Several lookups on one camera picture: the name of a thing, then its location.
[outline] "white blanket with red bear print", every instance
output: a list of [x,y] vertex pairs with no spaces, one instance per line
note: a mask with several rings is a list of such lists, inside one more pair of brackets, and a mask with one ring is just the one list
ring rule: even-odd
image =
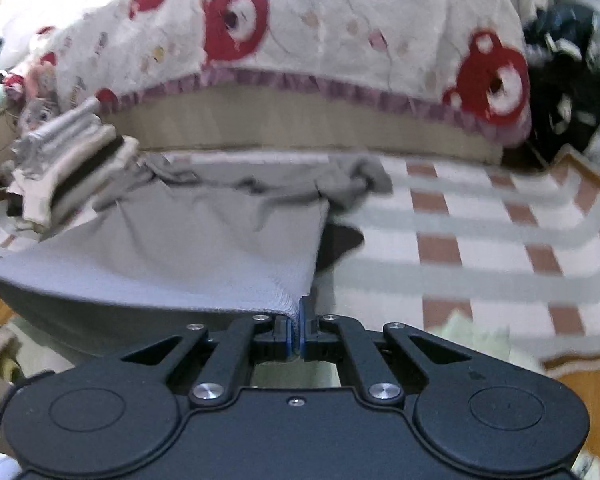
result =
[[116,0],[56,36],[62,111],[220,82],[318,91],[503,145],[530,129],[509,0]]

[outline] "checkered mat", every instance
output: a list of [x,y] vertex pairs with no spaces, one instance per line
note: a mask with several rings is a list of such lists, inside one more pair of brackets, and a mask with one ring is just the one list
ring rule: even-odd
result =
[[600,367],[600,173],[564,153],[520,176],[382,157],[392,196],[337,218],[365,245],[317,277],[317,311],[372,330],[418,328],[461,310],[548,368]]

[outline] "metal screw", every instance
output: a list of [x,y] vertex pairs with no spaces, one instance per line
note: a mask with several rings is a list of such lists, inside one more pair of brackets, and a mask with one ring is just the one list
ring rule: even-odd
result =
[[400,392],[400,386],[391,383],[378,383],[369,388],[369,394],[379,400],[395,399]]
[[224,388],[216,383],[202,383],[193,388],[193,395],[202,400],[213,400],[224,394]]
[[304,399],[301,399],[300,397],[294,397],[293,399],[289,399],[288,405],[291,406],[292,408],[300,408],[301,406],[304,406],[306,404],[306,401]]

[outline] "gray cloth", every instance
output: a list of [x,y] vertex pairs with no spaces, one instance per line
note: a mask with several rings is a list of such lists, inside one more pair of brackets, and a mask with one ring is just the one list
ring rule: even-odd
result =
[[[297,320],[330,204],[346,209],[368,191],[391,190],[371,156],[192,165],[150,155],[104,191],[96,219],[1,259],[0,293],[21,316],[74,347],[78,339],[102,337],[98,331],[115,332],[113,306]],[[27,300],[5,285],[55,300]],[[73,303],[61,309],[57,298]],[[106,328],[85,326],[89,315],[79,310],[90,306],[100,313],[111,306],[101,319]],[[136,328],[151,335],[152,327]]]

